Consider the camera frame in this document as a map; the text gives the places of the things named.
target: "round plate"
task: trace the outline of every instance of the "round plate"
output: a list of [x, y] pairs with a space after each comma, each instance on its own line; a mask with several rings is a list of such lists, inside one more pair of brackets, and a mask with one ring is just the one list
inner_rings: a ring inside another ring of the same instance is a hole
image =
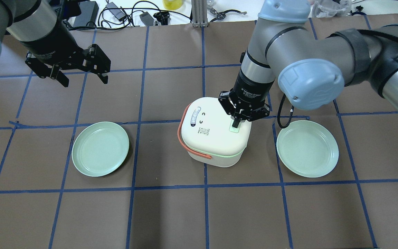
[[294, 121], [279, 132], [277, 153], [292, 172], [311, 178], [330, 173], [339, 159], [339, 147], [333, 135], [308, 120]]
[[129, 143], [127, 132], [118, 124], [92, 124], [75, 140], [72, 149], [73, 164], [84, 175], [107, 175], [123, 163]]

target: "clear plastic bag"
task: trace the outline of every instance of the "clear plastic bag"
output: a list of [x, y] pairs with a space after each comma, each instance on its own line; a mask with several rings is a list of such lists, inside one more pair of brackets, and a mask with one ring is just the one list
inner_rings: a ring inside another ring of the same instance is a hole
[[311, 11], [312, 17], [346, 16], [351, 10], [351, 0], [316, 0]]

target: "red handle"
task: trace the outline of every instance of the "red handle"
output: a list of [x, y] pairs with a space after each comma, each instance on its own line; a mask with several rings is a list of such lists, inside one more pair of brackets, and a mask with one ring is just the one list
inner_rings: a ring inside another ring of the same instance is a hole
[[191, 154], [196, 155], [196, 156], [200, 156], [200, 157], [203, 157], [203, 158], [206, 158], [206, 159], [211, 159], [211, 156], [210, 156], [210, 155], [208, 155], [208, 154], [203, 154], [203, 153], [194, 151], [194, 150], [192, 150], [191, 148], [189, 148], [189, 147], [183, 142], [183, 140], [182, 140], [181, 137], [180, 137], [180, 130], [181, 130], [181, 127], [182, 127], [183, 120], [185, 119], [185, 115], [187, 114], [188, 107], [190, 107], [190, 104], [185, 108], [185, 111], [183, 112], [183, 115], [182, 115], [182, 119], [180, 120], [179, 127], [177, 128], [177, 139], [179, 140], [180, 145], [182, 145], [182, 147], [183, 147], [184, 149], [186, 149], [188, 152], [190, 152]]

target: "white lunch box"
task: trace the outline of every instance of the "white lunch box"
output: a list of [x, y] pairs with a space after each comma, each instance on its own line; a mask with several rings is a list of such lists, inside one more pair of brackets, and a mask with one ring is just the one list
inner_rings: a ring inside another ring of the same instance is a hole
[[199, 98], [185, 109], [177, 137], [193, 159], [230, 167], [242, 156], [251, 131], [251, 122], [243, 121], [238, 128], [232, 124], [218, 98]]

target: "white floor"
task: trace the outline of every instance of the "white floor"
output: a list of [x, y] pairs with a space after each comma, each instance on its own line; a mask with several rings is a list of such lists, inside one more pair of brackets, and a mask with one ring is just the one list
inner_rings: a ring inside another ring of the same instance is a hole
[[[114, 2], [117, 6], [122, 6], [124, 8], [131, 8], [134, 3], [137, 2], [135, 1], [130, 1], [130, 0], [110, 0], [111, 2]], [[96, 0], [98, 3], [100, 11], [105, 7], [106, 5], [106, 0]], [[155, 3], [159, 8], [163, 9], [164, 6], [162, 4], [162, 0], [152, 0], [151, 2]], [[234, 22], [234, 21], [249, 21], [249, 20], [256, 20], [257, 19], [257, 13], [259, 13], [260, 8], [262, 7], [262, 4], [264, 3], [264, 0], [215, 0], [216, 5], [214, 8], [217, 11], [224, 11], [227, 9], [237, 9], [240, 11], [246, 11], [246, 15], [241, 15], [241, 14], [236, 14], [236, 13], [229, 13], [224, 21], [227, 22]], [[392, 14], [392, 13], [398, 13], [398, 0], [355, 0], [352, 3], [352, 9], [355, 11], [356, 6], [361, 5], [364, 7], [363, 12], [366, 13], [367, 15], [380, 15], [380, 14]], [[145, 7], [151, 7], [154, 8], [154, 6], [150, 3], [142, 2], [138, 3], [136, 5], [136, 8], [145, 8]], [[191, 11], [191, 1], [190, 0], [183, 0], [183, 5], [181, 8], [177, 9], [176, 11], [183, 13], [187, 16], [190, 16], [190, 11]], [[156, 11], [148, 10], [150, 14], [155, 13]], [[143, 25], [141, 20], [139, 19], [139, 13], [134, 14], [134, 23], [135, 25]], [[105, 18], [107, 20], [115, 21], [117, 20], [110, 14], [108, 11], [105, 13]], [[208, 19], [211, 20], [215, 16], [208, 13]], [[170, 21], [169, 24], [187, 24], [189, 23], [189, 19], [177, 15], [175, 13], [172, 13], [170, 16]]]

